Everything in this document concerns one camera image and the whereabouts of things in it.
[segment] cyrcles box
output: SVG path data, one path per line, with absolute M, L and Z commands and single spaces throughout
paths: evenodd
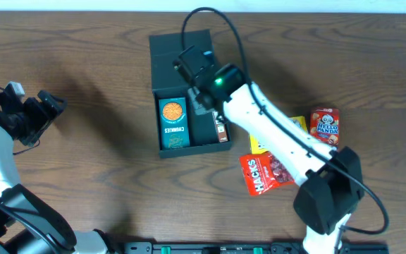
M 303 116 L 290 117 L 290 120 L 294 122 L 296 126 L 299 126 L 304 132 L 308 133 L 307 124 Z M 254 136 L 250 135 L 250 147 L 252 154 L 259 155 L 263 152 L 269 151 L 269 149 L 261 144 Z
M 188 147 L 186 99 L 160 99 L 162 148 L 165 150 Z

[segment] open black box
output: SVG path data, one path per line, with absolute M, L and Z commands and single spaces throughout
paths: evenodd
M 195 45 L 203 52 L 213 51 L 209 30 L 185 33 L 186 45 Z M 185 155 L 198 155 L 206 152 L 219 152 L 231 148 L 231 136 L 228 124 L 228 141 L 220 143 L 212 114 L 196 115 L 187 90 L 190 86 L 173 67 L 173 60 L 182 52 L 180 34 L 152 35 L 149 37 L 152 57 L 152 90 L 156 106 L 156 124 L 158 128 L 159 156 L 171 158 Z M 186 98 L 187 125 L 190 146 L 173 150 L 163 150 L 159 115 L 159 99 Z

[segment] wood grain surface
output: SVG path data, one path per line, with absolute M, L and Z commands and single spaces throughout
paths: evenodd
M 186 13 L 0 13 L 0 85 L 68 98 L 69 107 L 16 157 L 23 183 L 74 228 L 157 241 L 303 238 L 297 187 L 251 198 L 238 158 L 249 152 L 232 127 L 231 151 L 159 159 L 149 35 L 178 32 Z M 383 200 L 390 229 L 350 241 L 383 241 L 406 253 L 406 15 L 229 14 L 251 76 L 288 116 L 340 109 L 340 142 L 362 158 L 364 182 Z M 216 55 L 239 63 L 228 26 L 210 13 Z M 22 149 L 17 144 L 16 150 Z M 349 225 L 375 229 L 371 198 Z

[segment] red candy bag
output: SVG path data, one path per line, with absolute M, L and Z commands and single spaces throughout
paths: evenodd
M 247 189 L 252 196 L 294 183 L 289 172 L 270 152 L 244 155 L 239 160 Z

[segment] black mount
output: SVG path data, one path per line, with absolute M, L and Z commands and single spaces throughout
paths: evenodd
M 362 182 L 358 155 L 348 147 L 333 152 L 331 163 Z M 319 234 L 330 234 L 336 224 L 352 213 L 363 198 L 364 190 L 328 165 L 317 172 L 309 170 L 294 199 L 295 212 L 300 219 Z
M 76 237 L 70 225 L 56 210 L 27 188 L 17 184 L 5 190 L 0 202 L 55 241 L 61 254 L 74 252 Z M 0 210 L 0 238 L 6 234 L 7 227 L 13 223 L 15 220 Z M 28 229 L 5 242 L 4 249 L 9 253 L 52 253 L 49 246 L 35 232 Z
M 202 52 L 195 46 L 181 52 L 173 62 L 175 69 L 192 89 L 199 90 L 195 98 L 206 110 L 223 113 L 223 102 L 245 84 L 242 71 L 233 64 L 219 68 L 212 52 Z
M 10 83 L 0 92 L 0 127 L 7 131 L 12 139 L 30 147 L 35 145 L 67 105 L 64 99 L 47 91 L 42 90 L 37 96 L 41 102 L 30 97 L 22 103 Z

